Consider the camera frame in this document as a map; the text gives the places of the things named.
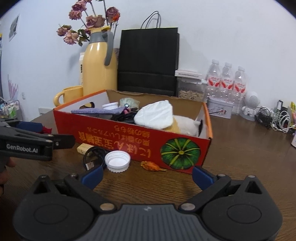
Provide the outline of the person left hand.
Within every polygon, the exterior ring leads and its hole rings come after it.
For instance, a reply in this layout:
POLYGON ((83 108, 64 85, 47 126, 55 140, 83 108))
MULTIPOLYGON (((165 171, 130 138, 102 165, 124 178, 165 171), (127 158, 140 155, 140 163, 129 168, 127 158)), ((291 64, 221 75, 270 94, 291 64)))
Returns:
MULTIPOLYGON (((9 158, 7 166, 10 168, 14 168, 16 166, 16 163, 12 158, 9 158)), ((9 178, 9 174, 8 174, 7 170, 4 170, 3 172, 1 172, 1 175, 0 175, 0 185, 1 185, 0 197, 2 197, 2 195, 4 193, 4 185, 7 183, 8 178, 9 178)))

